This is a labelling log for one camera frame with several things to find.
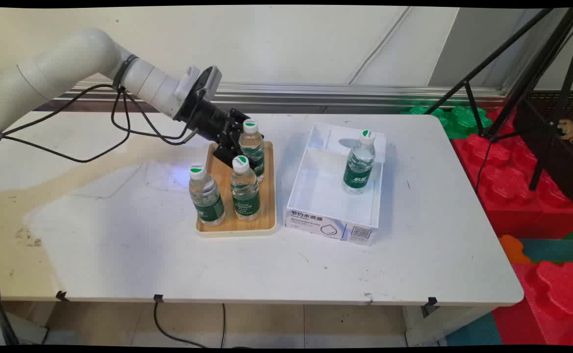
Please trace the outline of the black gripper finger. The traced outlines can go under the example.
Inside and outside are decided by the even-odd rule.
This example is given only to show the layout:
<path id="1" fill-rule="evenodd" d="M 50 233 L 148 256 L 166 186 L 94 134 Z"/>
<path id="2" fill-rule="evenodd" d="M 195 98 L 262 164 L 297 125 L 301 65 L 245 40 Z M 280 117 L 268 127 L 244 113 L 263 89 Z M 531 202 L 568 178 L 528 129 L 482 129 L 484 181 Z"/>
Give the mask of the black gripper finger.
<path id="1" fill-rule="evenodd" d="M 233 143 L 239 143 L 242 133 L 244 133 L 244 123 L 249 117 L 237 109 L 230 109 L 226 119 L 226 134 Z"/>
<path id="2" fill-rule="evenodd" d="M 212 152 L 212 155 L 228 167 L 233 167 L 233 159 L 241 156 L 242 151 L 239 145 L 222 141 L 217 143 L 217 147 Z"/>

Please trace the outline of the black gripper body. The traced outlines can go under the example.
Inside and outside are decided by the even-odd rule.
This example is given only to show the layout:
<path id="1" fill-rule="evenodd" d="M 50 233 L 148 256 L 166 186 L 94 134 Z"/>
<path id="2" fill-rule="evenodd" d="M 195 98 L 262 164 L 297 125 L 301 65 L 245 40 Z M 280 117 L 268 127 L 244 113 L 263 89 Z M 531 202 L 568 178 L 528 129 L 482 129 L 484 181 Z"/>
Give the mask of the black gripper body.
<path id="1" fill-rule="evenodd" d="M 216 105 L 203 99 L 204 93 L 191 93 L 174 115 L 174 120 L 184 122 L 182 144 L 199 135 L 208 141 L 233 142 L 226 134 L 226 119 L 229 111 L 219 109 Z"/>

